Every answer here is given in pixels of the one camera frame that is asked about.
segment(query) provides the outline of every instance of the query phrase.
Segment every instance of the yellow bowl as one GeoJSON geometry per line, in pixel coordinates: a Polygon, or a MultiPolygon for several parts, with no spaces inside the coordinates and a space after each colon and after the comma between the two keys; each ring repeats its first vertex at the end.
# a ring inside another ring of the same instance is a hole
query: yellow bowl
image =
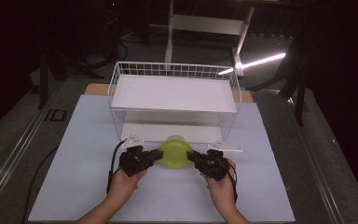
{"type": "Polygon", "coordinates": [[[179,169],[187,166],[190,161],[187,159],[187,152],[193,148],[187,142],[180,139],[171,139],[163,142],[159,150],[164,152],[164,156],[159,162],[167,167],[179,169]]]}

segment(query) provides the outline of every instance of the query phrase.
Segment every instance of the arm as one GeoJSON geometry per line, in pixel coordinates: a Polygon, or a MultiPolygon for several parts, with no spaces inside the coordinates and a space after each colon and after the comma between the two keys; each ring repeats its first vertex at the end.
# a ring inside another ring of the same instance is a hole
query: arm
{"type": "MultiPolygon", "coordinates": [[[[235,163],[230,159],[228,162],[235,168],[235,163]]],[[[227,224],[249,224],[249,221],[237,209],[234,202],[234,188],[228,175],[219,181],[202,174],[205,178],[214,206],[227,224]]]]}
{"type": "Polygon", "coordinates": [[[89,211],[76,224],[105,224],[110,218],[127,202],[133,191],[137,189],[138,181],[146,174],[142,171],[139,174],[128,177],[123,170],[118,170],[113,176],[109,194],[95,208],[89,211]]]}

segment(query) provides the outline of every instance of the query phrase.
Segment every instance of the dark background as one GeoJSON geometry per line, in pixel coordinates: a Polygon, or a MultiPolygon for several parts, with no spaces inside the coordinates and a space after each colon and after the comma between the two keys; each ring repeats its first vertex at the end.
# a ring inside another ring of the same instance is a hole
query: dark background
{"type": "MultiPolygon", "coordinates": [[[[115,51],[117,43],[106,43],[106,35],[118,37],[121,24],[146,38],[146,25],[164,23],[168,15],[168,1],[115,2],[112,13],[107,1],[0,1],[0,118],[33,87],[28,75],[39,67],[47,43],[85,63],[88,54],[115,51]]],[[[295,38],[277,75],[289,70],[294,77],[306,75],[358,180],[358,1],[316,1],[314,6],[304,23],[304,12],[255,14],[250,32],[295,38]]]]}

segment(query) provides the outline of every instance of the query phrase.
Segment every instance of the human hand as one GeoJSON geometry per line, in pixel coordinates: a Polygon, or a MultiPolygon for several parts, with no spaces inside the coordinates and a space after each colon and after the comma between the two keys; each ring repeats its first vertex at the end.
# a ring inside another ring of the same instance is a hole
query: human hand
{"type": "Polygon", "coordinates": [[[128,177],[123,169],[119,169],[112,177],[109,193],[106,196],[108,202],[114,202],[119,207],[126,203],[133,192],[138,189],[139,180],[146,174],[144,170],[132,177],[128,177]]]}
{"type": "MultiPolygon", "coordinates": [[[[234,176],[235,163],[230,159],[227,159],[227,161],[231,165],[228,171],[231,176],[234,176]]],[[[213,204],[221,215],[224,215],[229,210],[236,208],[234,188],[228,175],[219,181],[216,181],[205,174],[202,174],[202,176],[208,184],[207,188],[210,191],[213,204]]]]}

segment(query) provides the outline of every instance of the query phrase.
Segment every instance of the floor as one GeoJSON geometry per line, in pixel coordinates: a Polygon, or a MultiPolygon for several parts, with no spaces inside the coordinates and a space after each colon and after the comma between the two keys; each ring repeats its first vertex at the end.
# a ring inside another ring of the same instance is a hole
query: floor
{"type": "MultiPolygon", "coordinates": [[[[121,38],[123,45],[120,45],[119,54],[127,55],[125,61],[161,63],[165,57],[166,31],[165,27],[152,27],[148,42],[128,31],[121,38]]],[[[192,37],[194,35],[187,32],[174,33],[174,63],[233,64],[231,49],[236,37],[192,37]]],[[[249,35],[241,50],[242,63],[285,52],[291,41],[249,35]]],[[[241,87],[246,89],[272,78],[279,64],[280,61],[275,61],[246,69],[240,80],[241,87]]],[[[0,120],[0,179],[3,180],[0,183],[0,223],[21,223],[24,211],[30,211],[53,156],[43,163],[31,186],[34,172],[60,143],[78,96],[90,83],[108,82],[112,71],[113,65],[95,71],[104,79],[91,79],[75,71],[70,71],[65,82],[56,82],[50,77],[52,95],[44,109],[37,110],[38,95],[28,93],[0,120]],[[49,111],[66,111],[67,114],[62,121],[57,121],[51,118],[49,111]],[[19,159],[11,160],[11,154],[19,159]]],[[[38,70],[30,74],[35,83],[38,75],[38,70]]],[[[307,90],[306,94],[305,126],[298,127],[294,120],[284,123],[282,120],[291,116],[293,108],[290,101],[286,102],[277,94],[283,83],[284,80],[262,90],[255,101],[263,103],[259,106],[263,118],[270,118],[264,122],[295,213],[295,223],[358,223],[357,182],[312,92],[307,90]]]]}

